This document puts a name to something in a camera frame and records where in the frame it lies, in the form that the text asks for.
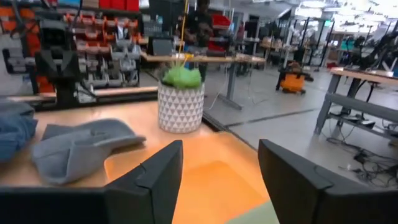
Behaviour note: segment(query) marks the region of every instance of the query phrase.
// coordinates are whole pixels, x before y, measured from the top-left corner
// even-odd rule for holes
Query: gray desk
[[[333,75],[329,84],[328,91],[325,95],[325,100],[322,104],[322,108],[319,112],[317,124],[315,126],[314,133],[320,134],[323,126],[325,125],[325,121],[329,118],[337,119],[339,124],[348,123],[363,130],[367,130],[371,133],[377,134],[379,136],[396,139],[394,136],[391,136],[384,132],[383,129],[378,129],[377,127],[369,129],[360,124],[351,123],[339,116],[335,116],[329,113],[330,106],[332,103],[343,106],[341,110],[344,114],[350,114],[351,110],[361,111],[366,114],[370,114],[372,116],[376,116],[378,118],[382,118],[388,121],[392,121],[394,123],[398,123],[398,111],[386,108],[384,106],[375,105],[372,103],[367,103],[365,101],[355,99],[355,95],[361,80],[367,80],[370,82],[376,83],[385,83],[389,85],[398,85],[398,78],[394,78],[392,76],[392,72],[386,71],[375,71],[372,73],[361,73],[361,72],[351,72],[343,70],[342,68],[333,68],[330,73]],[[351,77],[353,81],[348,90],[347,95],[340,95],[336,93],[338,84],[340,82],[340,78]]]

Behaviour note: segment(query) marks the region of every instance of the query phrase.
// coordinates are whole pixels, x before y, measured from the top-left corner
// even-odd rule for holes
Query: gray cloth
[[[0,99],[0,115],[33,116],[34,109],[27,103]]]
[[[27,116],[0,115],[0,162],[11,160],[35,135],[37,121]]]
[[[0,162],[12,159],[35,135],[33,114],[26,103],[0,99]]]
[[[40,176],[50,184],[66,184],[88,176],[103,166],[117,147],[139,144],[123,122],[103,119],[75,127],[50,124],[43,140],[32,148],[32,160]]]

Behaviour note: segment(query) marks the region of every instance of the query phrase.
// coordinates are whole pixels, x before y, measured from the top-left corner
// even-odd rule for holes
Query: green plant
[[[199,88],[201,86],[199,70],[186,69],[183,64],[173,65],[166,72],[162,81],[178,89]]]

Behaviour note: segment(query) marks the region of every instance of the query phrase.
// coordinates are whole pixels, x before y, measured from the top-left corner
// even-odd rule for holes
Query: white geometric planter
[[[157,90],[159,126],[171,133],[190,133],[199,128],[203,114],[205,85],[179,90],[159,82]]]

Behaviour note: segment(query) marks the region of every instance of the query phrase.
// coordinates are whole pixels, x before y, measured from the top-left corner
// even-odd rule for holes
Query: standing desk
[[[117,118],[146,136],[144,145],[116,149],[103,168],[62,187],[104,186],[181,139],[183,174],[173,223],[224,223],[269,201],[255,150],[232,134],[216,133],[206,124],[189,134],[166,133],[157,123],[157,101],[41,112],[35,118],[39,123],[32,142],[11,161],[0,164],[0,185],[51,187],[40,179],[29,153],[47,124],[73,126]]]
[[[289,58],[289,54],[290,54],[291,52],[296,51],[296,50],[295,50],[295,47],[288,46],[288,45],[285,45],[285,46],[283,46],[283,47],[280,47],[280,46],[275,46],[275,45],[272,45],[272,46],[271,46],[270,44],[260,43],[260,47],[262,47],[263,49],[266,50],[265,57],[264,57],[265,59],[268,59],[268,56],[269,56],[269,54],[270,54],[270,52],[271,52],[271,49],[275,49],[275,50],[284,50],[284,51],[285,51],[284,68],[287,66],[287,61],[288,61],[288,58]]]
[[[333,118],[338,120],[338,125],[342,125],[343,123],[348,123],[363,130],[369,131],[371,133],[377,134],[379,136],[396,139],[384,132],[383,129],[373,127],[372,129],[362,126],[360,124],[352,123],[340,116],[336,116],[335,114],[329,113],[330,106],[332,103],[343,106],[341,110],[341,114],[350,114],[351,110],[360,111],[363,113],[370,114],[372,116],[385,119],[388,121],[392,121],[398,123],[398,111],[384,107],[375,105],[373,103],[367,103],[365,101],[355,99],[356,92],[361,83],[361,80],[366,80],[370,82],[376,83],[384,83],[389,85],[398,85],[398,79],[393,77],[392,72],[386,71],[373,71],[373,72],[353,72],[344,70],[343,68],[332,68],[330,70],[332,74],[332,78],[328,87],[328,91],[325,95],[325,100],[323,101],[322,108],[319,112],[317,124],[315,126],[314,133],[320,134],[323,126],[325,125],[325,121],[328,118]],[[341,77],[351,77],[353,81],[351,82],[351,86],[347,92],[346,96],[340,95],[336,93],[338,84],[340,82]]]
[[[139,45],[147,45],[148,42],[149,42],[149,38],[148,38],[148,37],[144,37],[144,38],[141,38],[141,39],[138,40],[138,44],[139,44]],[[176,45],[176,46],[180,46],[180,45],[183,45],[183,46],[184,46],[184,44],[185,44],[185,42],[184,42],[184,41],[181,41],[181,40],[177,40],[177,41],[175,42],[175,45]]]
[[[141,52],[141,57],[148,62],[183,62],[185,57],[179,57],[177,54],[171,56],[153,56],[147,55]],[[228,78],[228,89],[226,96],[219,94],[218,98],[223,100],[225,103],[237,110],[242,110],[242,106],[233,101],[234,88],[235,88],[235,69],[236,64],[241,62],[246,63],[265,63],[264,58],[253,57],[250,55],[237,54],[236,57],[207,57],[207,56],[194,56],[193,58],[188,58],[187,62],[206,62],[206,63],[231,63],[231,68],[229,69]]]

